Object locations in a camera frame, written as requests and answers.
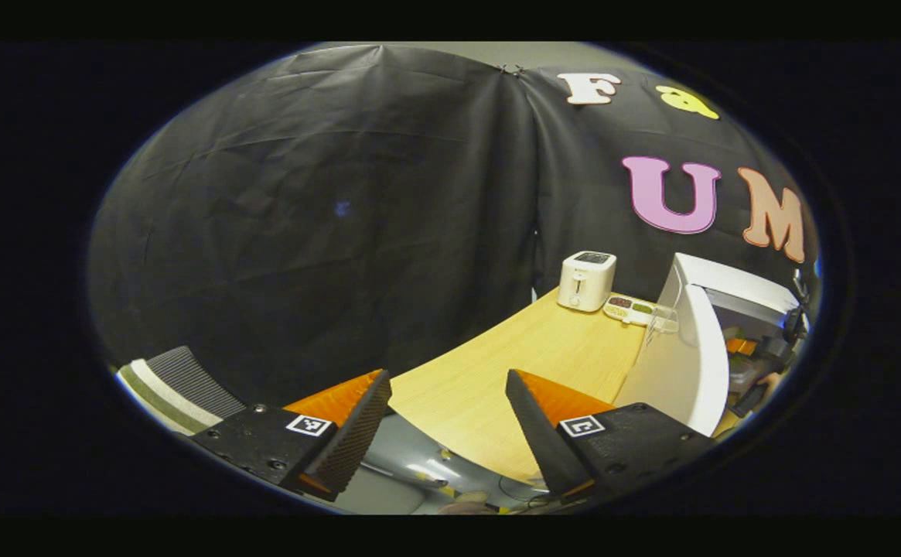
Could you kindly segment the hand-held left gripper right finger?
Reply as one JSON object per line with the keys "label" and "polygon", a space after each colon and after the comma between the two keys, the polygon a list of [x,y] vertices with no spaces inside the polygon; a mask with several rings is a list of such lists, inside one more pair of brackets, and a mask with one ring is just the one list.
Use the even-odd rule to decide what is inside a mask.
{"label": "hand-held left gripper right finger", "polygon": [[564,504],[630,496],[718,444],[649,403],[617,408],[529,371],[507,372],[506,396],[547,490]]}

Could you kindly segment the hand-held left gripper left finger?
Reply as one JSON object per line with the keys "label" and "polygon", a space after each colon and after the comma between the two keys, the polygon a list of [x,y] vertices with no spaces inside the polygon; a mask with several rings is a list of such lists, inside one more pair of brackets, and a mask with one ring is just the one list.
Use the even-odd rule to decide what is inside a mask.
{"label": "hand-held left gripper left finger", "polygon": [[268,484],[332,503],[361,465],[390,397],[391,376],[379,369],[284,408],[246,408],[191,440]]}

